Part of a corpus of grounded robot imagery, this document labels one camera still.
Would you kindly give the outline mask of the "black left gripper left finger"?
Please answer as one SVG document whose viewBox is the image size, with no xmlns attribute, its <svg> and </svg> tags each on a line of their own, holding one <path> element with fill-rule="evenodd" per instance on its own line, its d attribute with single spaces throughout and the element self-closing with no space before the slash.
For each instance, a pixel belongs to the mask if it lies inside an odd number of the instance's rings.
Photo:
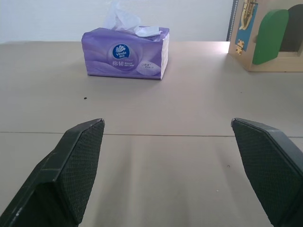
<svg viewBox="0 0 303 227">
<path fill-rule="evenodd" d="M 22 184 L 0 227 L 78 227 L 96 178 L 103 119 L 67 130 Z"/>
</svg>

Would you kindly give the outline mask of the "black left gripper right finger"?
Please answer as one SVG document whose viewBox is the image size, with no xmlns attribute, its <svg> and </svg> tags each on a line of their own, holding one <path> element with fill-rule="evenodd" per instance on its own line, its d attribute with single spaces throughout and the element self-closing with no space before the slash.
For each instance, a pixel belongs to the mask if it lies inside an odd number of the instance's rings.
<svg viewBox="0 0 303 227">
<path fill-rule="evenodd" d="M 303 227 L 303 151 L 281 130 L 231 122 L 246 176 L 274 227 Z"/>
</svg>

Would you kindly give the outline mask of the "wooden house box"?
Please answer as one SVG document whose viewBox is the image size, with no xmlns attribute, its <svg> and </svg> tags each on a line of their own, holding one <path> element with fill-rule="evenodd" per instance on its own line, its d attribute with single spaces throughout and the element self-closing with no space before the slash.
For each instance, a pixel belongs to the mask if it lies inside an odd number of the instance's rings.
<svg viewBox="0 0 303 227">
<path fill-rule="evenodd" d="M 251 72 L 303 72 L 303 0 L 256 0 L 253 16 L 246 30 L 239 30 L 244 0 L 239 0 L 235 15 L 229 55 Z M 263 17 L 271 10 L 286 9 L 289 20 L 278 56 L 260 65 L 252 63 L 258 30 Z M 245 42 L 244 52 L 238 55 L 235 43 Z"/>
</svg>

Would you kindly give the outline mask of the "green wooden door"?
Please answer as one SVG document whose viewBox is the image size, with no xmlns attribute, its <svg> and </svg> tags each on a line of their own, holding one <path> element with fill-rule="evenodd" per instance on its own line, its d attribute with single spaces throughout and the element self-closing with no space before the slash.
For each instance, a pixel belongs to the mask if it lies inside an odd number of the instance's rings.
<svg viewBox="0 0 303 227">
<path fill-rule="evenodd" d="M 263 17 L 252 60 L 254 65 L 263 64 L 278 56 L 288 20 L 289 12 L 286 9 L 271 10 Z"/>
</svg>

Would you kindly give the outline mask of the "purple tissue pack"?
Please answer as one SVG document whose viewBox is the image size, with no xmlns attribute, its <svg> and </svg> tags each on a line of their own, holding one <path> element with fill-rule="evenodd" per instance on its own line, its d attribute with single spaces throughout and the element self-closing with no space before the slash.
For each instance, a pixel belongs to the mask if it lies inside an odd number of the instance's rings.
<svg viewBox="0 0 303 227">
<path fill-rule="evenodd" d="M 169 29 L 164 27 L 150 37 L 97 28 L 81 43 L 90 76 L 161 80 L 168 64 Z"/>
</svg>

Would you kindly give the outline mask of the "dark vertical pole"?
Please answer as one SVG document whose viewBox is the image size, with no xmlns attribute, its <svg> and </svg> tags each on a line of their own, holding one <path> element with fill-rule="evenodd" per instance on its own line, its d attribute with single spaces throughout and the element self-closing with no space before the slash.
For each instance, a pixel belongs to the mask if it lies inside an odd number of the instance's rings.
<svg viewBox="0 0 303 227">
<path fill-rule="evenodd" d="M 230 16 L 230 21 L 229 21 L 229 26 L 228 26 L 228 32 L 227 32 L 227 37 L 226 37 L 226 41 L 228 41 L 228 42 L 231 40 L 231 37 L 232 37 L 232 30 L 233 30 L 233 26 L 234 26 L 235 15 L 236 15 L 238 3 L 239 3 L 239 0 L 233 0 L 231 16 Z"/>
</svg>

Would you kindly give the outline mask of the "brass latch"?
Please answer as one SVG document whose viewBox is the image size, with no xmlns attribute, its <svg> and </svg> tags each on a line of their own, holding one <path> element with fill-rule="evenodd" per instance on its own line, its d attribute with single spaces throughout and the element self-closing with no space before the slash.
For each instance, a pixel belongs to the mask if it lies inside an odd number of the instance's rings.
<svg viewBox="0 0 303 227">
<path fill-rule="evenodd" d="M 253 16 L 256 0 L 244 0 L 239 30 L 246 30 Z"/>
</svg>

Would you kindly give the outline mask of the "white tissue sheet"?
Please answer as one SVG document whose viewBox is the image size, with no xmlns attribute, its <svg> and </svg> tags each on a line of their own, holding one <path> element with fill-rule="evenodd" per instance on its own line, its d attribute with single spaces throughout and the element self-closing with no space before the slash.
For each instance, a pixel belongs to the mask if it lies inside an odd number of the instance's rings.
<svg viewBox="0 0 303 227">
<path fill-rule="evenodd" d="M 141 26 L 141 19 L 138 16 L 120 7 L 120 0 L 111 1 L 102 27 L 138 37 L 152 37 L 162 33 L 157 26 Z"/>
</svg>

